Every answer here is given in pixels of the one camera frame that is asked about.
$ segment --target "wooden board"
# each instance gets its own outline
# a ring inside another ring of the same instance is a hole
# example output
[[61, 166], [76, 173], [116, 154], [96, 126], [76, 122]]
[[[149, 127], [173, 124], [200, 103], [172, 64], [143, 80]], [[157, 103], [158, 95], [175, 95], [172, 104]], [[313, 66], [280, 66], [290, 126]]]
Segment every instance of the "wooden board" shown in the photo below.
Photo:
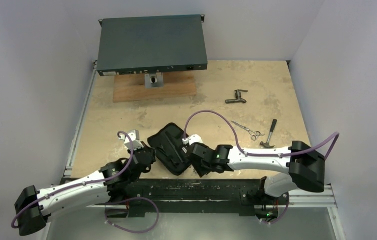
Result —
[[144, 74], [116, 76], [113, 102], [195, 96], [198, 91], [194, 78], [191, 71], [164, 73], [164, 87], [146, 88]]
[[[236, 121], [265, 136], [252, 141], [243, 129], [236, 127], [240, 145], [244, 148], [260, 148], [266, 141], [273, 119], [278, 119], [271, 144], [276, 148], [289, 146], [293, 140], [309, 144], [302, 113], [285, 61], [209, 61], [208, 69], [190, 72], [196, 81], [197, 95], [166, 99], [113, 103], [114, 77], [98, 77], [92, 91], [81, 139], [77, 148], [71, 176], [85, 177], [107, 163], [127, 157], [118, 131], [140, 131], [140, 138], [156, 134], [168, 123], [181, 128], [187, 118], [199, 110], [214, 110], [230, 121]], [[234, 90], [243, 93], [246, 104], [225, 104], [234, 98]], [[234, 135], [227, 124], [210, 113], [194, 117], [187, 129], [188, 134], [199, 134], [204, 143], [214, 149], [217, 145], [235, 145]], [[260, 179], [275, 172], [242, 170], [210, 173], [206, 179]], [[193, 168], [182, 175], [172, 175], [160, 161], [153, 164], [142, 178], [197, 179]]]

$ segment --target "table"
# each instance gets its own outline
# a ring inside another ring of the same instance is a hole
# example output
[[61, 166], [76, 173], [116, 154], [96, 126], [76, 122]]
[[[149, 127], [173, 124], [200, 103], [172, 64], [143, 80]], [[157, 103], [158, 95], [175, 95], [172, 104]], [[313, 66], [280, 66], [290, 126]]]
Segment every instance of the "table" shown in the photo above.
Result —
[[[114, 77], [98, 77], [76, 149], [72, 178], [82, 178], [99, 170], [107, 163], [128, 157], [124, 143], [118, 140], [118, 131], [137, 129], [140, 138], [156, 134], [168, 123], [184, 128], [187, 118], [200, 110], [214, 110], [230, 121], [239, 122], [255, 131], [261, 131], [257, 141], [239, 127], [235, 127], [240, 145], [260, 148], [266, 141], [273, 119], [278, 119], [271, 144], [276, 148], [291, 146], [292, 141], [310, 145], [289, 68], [285, 61], [209, 61], [207, 70], [193, 71], [197, 95], [136, 102], [113, 103]], [[234, 90], [249, 92], [242, 97], [246, 104], [225, 104], [234, 98]], [[218, 116], [201, 113], [187, 128], [189, 135], [198, 134], [212, 149], [217, 145], [235, 146], [234, 135]], [[210, 173], [206, 179], [260, 179], [277, 174], [264, 170], [241, 170], [223, 174]], [[151, 172], [142, 178], [196, 179], [199, 176], [188, 168], [182, 175], [172, 175], [158, 160]]]

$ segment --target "hammer head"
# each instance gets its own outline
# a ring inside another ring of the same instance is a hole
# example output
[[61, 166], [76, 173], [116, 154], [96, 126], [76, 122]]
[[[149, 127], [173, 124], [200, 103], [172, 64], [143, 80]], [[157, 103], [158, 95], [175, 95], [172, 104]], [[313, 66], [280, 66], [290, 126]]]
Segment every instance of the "hammer head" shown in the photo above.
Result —
[[275, 147], [275, 146], [270, 146], [268, 142], [263, 142], [263, 141], [260, 142], [260, 145], [266, 149], [273, 149]]

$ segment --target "white label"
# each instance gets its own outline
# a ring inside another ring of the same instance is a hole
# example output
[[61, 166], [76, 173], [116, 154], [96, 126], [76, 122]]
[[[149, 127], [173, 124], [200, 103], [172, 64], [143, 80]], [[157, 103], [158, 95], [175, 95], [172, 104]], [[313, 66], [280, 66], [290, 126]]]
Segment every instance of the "white label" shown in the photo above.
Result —
[[103, 76], [115, 76], [117, 74], [116, 71], [104, 71]]

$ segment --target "scissors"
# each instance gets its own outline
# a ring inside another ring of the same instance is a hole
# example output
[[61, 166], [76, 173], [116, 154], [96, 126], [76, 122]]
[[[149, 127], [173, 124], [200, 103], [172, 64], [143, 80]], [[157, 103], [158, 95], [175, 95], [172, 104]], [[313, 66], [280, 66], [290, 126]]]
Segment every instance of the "scissors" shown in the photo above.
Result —
[[252, 131], [250, 130], [248, 127], [246, 126], [243, 126], [235, 121], [231, 121], [233, 124], [239, 126], [240, 128], [246, 130], [249, 134], [250, 134], [250, 139], [252, 139], [252, 141], [256, 141], [258, 139], [258, 137], [262, 136], [261, 132], [260, 131]]

